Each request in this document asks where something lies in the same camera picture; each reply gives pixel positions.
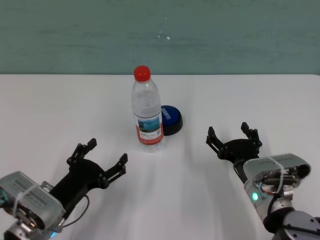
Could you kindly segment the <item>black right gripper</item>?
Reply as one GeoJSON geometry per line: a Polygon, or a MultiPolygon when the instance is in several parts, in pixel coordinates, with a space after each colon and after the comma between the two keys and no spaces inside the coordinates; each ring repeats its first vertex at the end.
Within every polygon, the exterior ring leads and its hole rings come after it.
{"type": "Polygon", "coordinates": [[[206,143],[217,154],[221,160],[227,160],[233,164],[233,170],[242,183],[248,178],[244,172],[243,165],[251,159],[258,158],[260,147],[263,145],[259,138],[258,130],[251,129],[246,122],[241,124],[241,130],[248,139],[234,139],[222,143],[216,136],[212,126],[208,128],[206,143]]]}

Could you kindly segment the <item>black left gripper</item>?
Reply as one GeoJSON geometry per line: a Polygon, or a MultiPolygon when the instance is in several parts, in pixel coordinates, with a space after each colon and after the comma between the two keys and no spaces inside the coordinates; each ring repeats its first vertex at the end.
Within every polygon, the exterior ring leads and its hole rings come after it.
{"type": "Polygon", "coordinates": [[[126,174],[126,163],[128,162],[126,153],[107,171],[104,171],[95,162],[84,159],[96,146],[95,138],[92,138],[87,144],[79,143],[66,161],[69,164],[68,174],[49,192],[62,204],[64,218],[69,217],[76,205],[90,190],[108,188],[111,183],[126,174]]]}

